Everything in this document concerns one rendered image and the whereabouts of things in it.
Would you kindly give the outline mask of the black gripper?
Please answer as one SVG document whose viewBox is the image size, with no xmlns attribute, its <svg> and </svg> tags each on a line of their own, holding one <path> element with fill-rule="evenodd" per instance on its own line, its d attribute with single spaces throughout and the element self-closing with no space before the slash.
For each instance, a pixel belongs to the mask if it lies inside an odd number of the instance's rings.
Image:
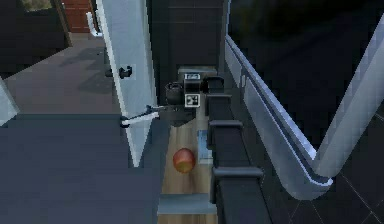
<svg viewBox="0 0 384 224">
<path fill-rule="evenodd" d="M 185 107 L 185 95 L 182 83 L 168 83 L 165 86 L 165 90 L 167 102 L 165 106 L 146 105 L 146 112 L 152 113 L 139 115 L 133 118 L 123 118 L 120 126 L 122 128 L 128 128 L 132 124 L 153 120 L 159 116 L 161 119 L 168 121 L 171 126 L 180 127 L 196 117 L 195 108 Z"/>
</svg>

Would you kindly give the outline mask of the red yellow apple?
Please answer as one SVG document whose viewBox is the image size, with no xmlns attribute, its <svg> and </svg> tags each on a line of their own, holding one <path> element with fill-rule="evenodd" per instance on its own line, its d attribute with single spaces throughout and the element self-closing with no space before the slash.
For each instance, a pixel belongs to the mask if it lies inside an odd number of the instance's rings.
<svg viewBox="0 0 384 224">
<path fill-rule="evenodd" d="M 191 172 L 196 164 L 195 155 L 188 148 L 181 148 L 173 155 L 173 167 L 182 174 Z"/>
</svg>

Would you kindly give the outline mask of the pale blue flat rectangle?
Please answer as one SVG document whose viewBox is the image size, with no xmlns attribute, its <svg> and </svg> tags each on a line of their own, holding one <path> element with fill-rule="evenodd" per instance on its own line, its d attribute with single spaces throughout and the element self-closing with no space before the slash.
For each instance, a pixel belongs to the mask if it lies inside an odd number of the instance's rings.
<svg viewBox="0 0 384 224">
<path fill-rule="evenodd" d="M 199 164 L 212 164 L 213 157 L 212 152 L 207 148 L 207 131 L 197 131 L 197 142 L 198 142 L 198 163 Z"/>
</svg>

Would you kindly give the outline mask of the white room door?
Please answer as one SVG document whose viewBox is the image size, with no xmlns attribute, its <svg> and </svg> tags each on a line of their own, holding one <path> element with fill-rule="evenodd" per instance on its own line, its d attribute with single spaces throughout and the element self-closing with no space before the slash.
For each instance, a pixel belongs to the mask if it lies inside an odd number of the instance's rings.
<svg viewBox="0 0 384 224">
<path fill-rule="evenodd" d="M 121 114 L 144 115 L 146 105 L 157 104 L 150 43 L 147 0 L 96 0 Z M 121 79 L 118 70 L 132 67 Z M 132 163 L 140 165 L 152 120 L 125 128 Z"/>
</svg>

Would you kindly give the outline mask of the dark grey cabinet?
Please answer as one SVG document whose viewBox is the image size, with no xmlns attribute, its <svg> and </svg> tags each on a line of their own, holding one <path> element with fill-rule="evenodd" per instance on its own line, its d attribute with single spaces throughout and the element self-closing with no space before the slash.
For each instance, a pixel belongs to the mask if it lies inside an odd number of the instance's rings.
<svg viewBox="0 0 384 224">
<path fill-rule="evenodd" d="M 116 115 L 19 115 L 0 127 L 0 224 L 156 224 L 169 126 L 133 166 Z"/>
</svg>

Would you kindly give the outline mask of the red-brown wooden door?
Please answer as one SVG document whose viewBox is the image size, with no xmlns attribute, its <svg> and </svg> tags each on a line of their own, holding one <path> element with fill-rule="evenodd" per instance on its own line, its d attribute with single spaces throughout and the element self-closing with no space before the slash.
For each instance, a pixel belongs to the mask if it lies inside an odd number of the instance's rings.
<svg viewBox="0 0 384 224">
<path fill-rule="evenodd" d="M 92 11 L 91 0 L 61 0 L 72 33 L 88 33 L 86 14 Z"/>
</svg>

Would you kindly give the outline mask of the black sink with silver rim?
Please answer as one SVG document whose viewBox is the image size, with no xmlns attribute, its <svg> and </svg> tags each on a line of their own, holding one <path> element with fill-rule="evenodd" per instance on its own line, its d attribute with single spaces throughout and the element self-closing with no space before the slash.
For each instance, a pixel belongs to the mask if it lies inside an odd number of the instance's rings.
<svg viewBox="0 0 384 224">
<path fill-rule="evenodd" d="M 281 184 L 320 197 L 384 101 L 384 0 L 228 0 L 225 39 Z"/>
</svg>

